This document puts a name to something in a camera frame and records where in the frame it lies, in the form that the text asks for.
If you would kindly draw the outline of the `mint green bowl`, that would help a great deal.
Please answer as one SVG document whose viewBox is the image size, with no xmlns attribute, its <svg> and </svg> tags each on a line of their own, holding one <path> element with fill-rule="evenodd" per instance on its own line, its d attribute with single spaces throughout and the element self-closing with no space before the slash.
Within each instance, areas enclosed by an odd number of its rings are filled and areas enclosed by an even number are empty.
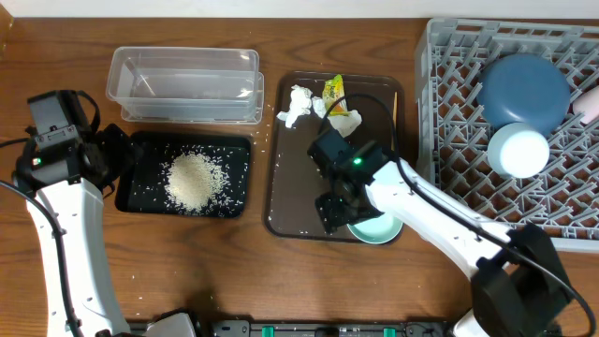
<svg viewBox="0 0 599 337">
<path fill-rule="evenodd" d="M 368 244 L 385 244 L 397 239 L 403 229 L 398 218 L 383 214 L 355 225 L 349 225 L 350 232 L 360 241 Z"/>
</svg>

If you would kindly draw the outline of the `white napkin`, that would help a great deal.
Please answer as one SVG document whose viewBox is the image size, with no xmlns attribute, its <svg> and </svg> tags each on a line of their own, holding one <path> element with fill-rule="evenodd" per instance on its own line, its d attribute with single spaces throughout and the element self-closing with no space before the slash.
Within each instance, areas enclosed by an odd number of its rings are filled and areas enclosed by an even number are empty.
<svg viewBox="0 0 599 337">
<path fill-rule="evenodd" d="M 318 96 L 312 98 L 312 106 L 315 114 L 319 118 L 323 118 L 327 111 L 325 101 Z M 349 110 L 346 107 L 346 102 L 343 101 L 338 105 L 341 111 L 332 111 L 328 116 L 330 125 L 335 128 L 342 137 L 350 136 L 362 123 L 362 117 L 357 110 Z"/>
</svg>

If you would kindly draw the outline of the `pile of rice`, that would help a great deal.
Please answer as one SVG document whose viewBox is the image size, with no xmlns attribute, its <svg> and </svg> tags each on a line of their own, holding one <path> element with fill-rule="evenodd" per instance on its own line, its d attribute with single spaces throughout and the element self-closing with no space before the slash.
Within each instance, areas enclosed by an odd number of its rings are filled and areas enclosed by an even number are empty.
<svg viewBox="0 0 599 337">
<path fill-rule="evenodd" d="M 233 218 L 245 206 L 249 153 L 242 147 L 189 145 L 162 164 L 166 210 Z"/>
</svg>

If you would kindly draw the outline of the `wooden chopstick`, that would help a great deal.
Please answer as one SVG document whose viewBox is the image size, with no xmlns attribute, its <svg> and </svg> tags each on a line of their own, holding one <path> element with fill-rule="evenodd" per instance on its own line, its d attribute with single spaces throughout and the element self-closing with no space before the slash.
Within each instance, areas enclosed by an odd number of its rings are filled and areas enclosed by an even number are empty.
<svg viewBox="0 0 599 337">
<path fill-rule="evenodd" d="M 392 142 L 391 142 L 391 150 L 395 151 L 396 148 L 396 144 L 395 144 L 395 140 L 397 139 L 397 115 L 398 115 L 398 98 L 399 98 L 399 93 L 396 91 L 394 93 L 394 98 L 393 98 L 393 111 L 392 111 Z"/>
</svg>

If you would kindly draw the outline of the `white tissue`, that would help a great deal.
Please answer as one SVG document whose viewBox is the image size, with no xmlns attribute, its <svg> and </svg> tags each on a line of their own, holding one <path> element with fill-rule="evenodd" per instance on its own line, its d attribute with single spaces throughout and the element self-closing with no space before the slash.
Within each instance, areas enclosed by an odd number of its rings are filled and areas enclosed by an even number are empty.
<svg viewBox="0 0 599 337">
<path fill-rule="evenodd" d="M 301 115 L 311 113 L 312 96 L 313 92 L 310 89 L 293 85 L 291 87 L 289 109 L 288 111 L 280 111 L 277 114 L 277 118 L 285 123 L 286 128 L 292 128 Z"/>
</svg>

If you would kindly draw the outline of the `yellow green snack wrapper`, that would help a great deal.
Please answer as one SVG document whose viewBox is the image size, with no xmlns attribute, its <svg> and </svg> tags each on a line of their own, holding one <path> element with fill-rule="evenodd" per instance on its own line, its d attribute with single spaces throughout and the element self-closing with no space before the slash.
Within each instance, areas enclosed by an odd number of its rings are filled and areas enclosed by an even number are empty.
<svg viewBox="0 0 599 337">
<path fill-rule="evenodd" d="M 343 76 L 337 74 L 333 79 L 325 81 L 322 99 L 326 110 L 330 110 L 330 116 L 348 116 L 349 110 L 345 100 L 337 102 L 345 96 Z"/>
</svg>

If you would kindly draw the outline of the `light blue bowl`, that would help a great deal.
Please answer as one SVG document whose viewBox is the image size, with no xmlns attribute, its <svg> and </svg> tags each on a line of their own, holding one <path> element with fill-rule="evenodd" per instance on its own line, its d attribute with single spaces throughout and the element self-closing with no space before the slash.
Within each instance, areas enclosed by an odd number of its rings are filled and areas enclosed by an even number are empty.
<svg viewBox="0 0 599 337">
<path fill-rule="evenodd" d="M 518 179 L 530 178 L 549 160 L 548 141 L 529 125 L 513 123 L 494 133 L 487 155 L 495 173 Z"/>
</svg>

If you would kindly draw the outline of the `dark blue plate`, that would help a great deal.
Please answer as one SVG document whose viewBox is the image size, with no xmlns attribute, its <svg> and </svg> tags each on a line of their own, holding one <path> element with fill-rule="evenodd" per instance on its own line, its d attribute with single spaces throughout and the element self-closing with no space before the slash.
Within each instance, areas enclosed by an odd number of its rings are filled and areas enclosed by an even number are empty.
<svg viewBox="0 0 599 337">
<path fill-rule="evenodd" d="M 561 125 L 570 106 L 566 77 L 550 61 L 516 53 L 495 61 L 479 78 L 476 102 L 482 116 L 498 130 L 523 123 L 547 136 Z"/>
</svg>

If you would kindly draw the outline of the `pink cup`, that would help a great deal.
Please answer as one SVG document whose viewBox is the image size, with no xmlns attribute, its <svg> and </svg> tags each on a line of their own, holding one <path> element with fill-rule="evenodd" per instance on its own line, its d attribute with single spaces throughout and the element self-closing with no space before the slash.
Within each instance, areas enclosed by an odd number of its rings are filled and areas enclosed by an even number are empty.
<svg viewBox="0 0 599 337">
<path fill-rule="evenodd" d="M 599 87 L 596 86 L 589 92 L 578 97 L 573 105 L 573 113 L 580 116 L 580 122 L 588 125 L 598 119 L 599 115 Z"/>
</svg>

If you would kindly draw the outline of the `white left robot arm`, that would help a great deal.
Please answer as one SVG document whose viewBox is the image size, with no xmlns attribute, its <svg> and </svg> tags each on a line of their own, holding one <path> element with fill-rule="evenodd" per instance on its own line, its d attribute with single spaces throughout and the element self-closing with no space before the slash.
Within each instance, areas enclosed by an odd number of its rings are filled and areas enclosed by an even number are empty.
<svg viewBox="0 0 599 337">
<path fill-rule="evenodd" d="M 67 126 L 25 143 L 14 180 L 37 230 L 50 336 L 131 335 L 111 281 L 102 191 L 140 156 L 115 124 L 94 134 Z"/>
</svg>

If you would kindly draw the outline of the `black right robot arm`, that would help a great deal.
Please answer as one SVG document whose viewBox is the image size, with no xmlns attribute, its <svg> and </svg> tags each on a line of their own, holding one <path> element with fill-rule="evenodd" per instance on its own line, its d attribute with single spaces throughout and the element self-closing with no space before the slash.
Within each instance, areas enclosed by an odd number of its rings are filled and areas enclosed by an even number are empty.
<svg viewBox="0 0 599 337">
<path fill-rule="evenodd" d="M 472 308 L 454 336 L 542 336 L 579 294 L 551 238 L 475 215 L 384 154 L 317 159 L 331 190 L 319 200 L 324 222 L 354 225 L 394 218 L 443 252 L 470 281 Z"/>
</svg>

